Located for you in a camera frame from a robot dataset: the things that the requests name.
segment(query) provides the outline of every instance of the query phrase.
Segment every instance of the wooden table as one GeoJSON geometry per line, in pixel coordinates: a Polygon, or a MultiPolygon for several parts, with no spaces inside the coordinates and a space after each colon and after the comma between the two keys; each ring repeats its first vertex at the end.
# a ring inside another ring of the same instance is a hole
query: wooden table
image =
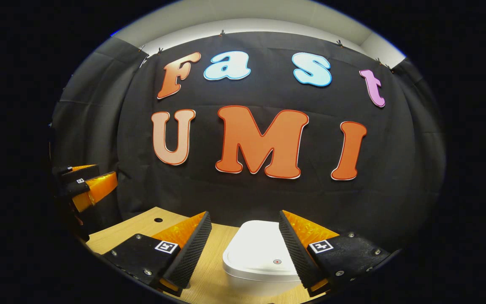
{"type": "MultiPolygon", "coordinates": [[[[154,235],[185,219],[186,216],[155,207],[123,223],[91,234],[86,244],[92,251],[104,254],[135,233],[154,235]],[[157,217],[160,217],[162,222],[155,222],[154,219],[157,217]]],[[[238,229],[212,224],[208,242],[189,283],[191,288],[184,289],[179,299],[191,304],[300,304],[311,299],[301,284],[274,297],[249,296],[231,289],[227,274],[222,269],[222,253],[238,229]]]]}

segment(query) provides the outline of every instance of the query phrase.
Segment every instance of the white wall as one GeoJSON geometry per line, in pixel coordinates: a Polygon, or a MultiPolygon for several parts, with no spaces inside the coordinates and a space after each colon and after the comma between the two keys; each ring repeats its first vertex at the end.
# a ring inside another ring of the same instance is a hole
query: white wall
{"type": "Polygon", "coordinates": [[[271,31],[280,33],[295,33],[331,42],[341,40],[343,45],[347,48],[351,48],[352,50],[362,54],[367,54],[365,50],[361,48],[361,46],[346,40],[343,37],[333,35],[332,33],[328,33],[314,27],[307,27],[306,25],[301,25],[298,23],[273,19],[229,19],[202,23],[169,33],[150,41],[145,44],[142,50],[147,54],[155,54],[158,52],[159,48],[164,48],[164,50],[166,50],[181,43],[218,35],[223,29],[227,34],[247,31],[271,31]]]}
{"type": "Polygon", "coordinates": [[[406,56],[401,53],[395,46],[377,33],[371,33],[370,36],[361,44],[364,54],[371,58],[380,58],[382,63],[389,65],[391,68],[399,64],[406,56]]]}

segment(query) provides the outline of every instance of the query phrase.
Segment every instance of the white ceiling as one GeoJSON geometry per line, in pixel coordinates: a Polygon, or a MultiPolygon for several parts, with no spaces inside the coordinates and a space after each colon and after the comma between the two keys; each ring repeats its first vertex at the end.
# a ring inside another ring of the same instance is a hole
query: white ceiling
{"type": "Polygon", "coordinates": [[[350,17],[310,0],[182,0],[144,16],[121,29],[114,37],[140,47],[193,25],[242,18],[299,23],[358,45],[372,33],[350,17]]]}

